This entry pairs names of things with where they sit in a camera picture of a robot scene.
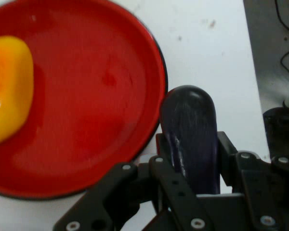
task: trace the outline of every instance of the screw head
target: screw head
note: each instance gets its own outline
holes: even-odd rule
[[[271,216],[262,216],[260,222],[265,226],[273,226],[276,223],[275,219]]]
[[[248,159],[248,158],[250,158],[250,154],[249,153],[242,153],[241,157],[245,158],[245,159]]]
[[[155,161],[156,161],[156,162],[163,162],[164,160],[163,160],[163,158],[158,157],[158,158],[155,159]]]
[[[194,230],[201,230],[206,226],[206,223],[203,219],[200,218],[194,218],[191,221],[191,226]]]
[[[122,166],[122,169],[123,169],[123,170],[129,170],[130,168],[131,168],[130,165],[123,165],[123,166]]]
[[[289,163],[289,160],[288,160],[288,158],[286,158],[286,157],[280,157],[280,158],[278,159],[278,161],[279,161],[280,163],[283,163],[283,164]]]
[[[72,221],[67,224],[66,231],[77,231],[80,229],[80,223],[78,221]]]

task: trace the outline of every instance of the yellow bell pepper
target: yellow bell pepper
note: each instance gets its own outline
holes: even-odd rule
[[[33,98],[33,60],[19,38],[0,37],[0,142],[25,123]]]

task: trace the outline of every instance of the black cable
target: black cable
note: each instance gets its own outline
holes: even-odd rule
[[[280,23],[284,26],[284,28],[286,28],[287,30],[289,30],[289,26],[287,26],[287,25],[283,22],[283,20],[281,19],[281,17],[280,17],[277,0],[275,0],[275,7],[276,7],[277,16],[278,16],[278,19],[279,19]]]
[[[284,56],[280,59],[280,64],[283,66],[283,68],[285,68],[285,70],[286,71],[288,71],[288,73],[289,73],[289,69],[284,65],[284,63],[283,63],[283,61],[284,61],[284,59],[287,57],[289,55],[289,51],[286,53],[286,54],[284,54]]]

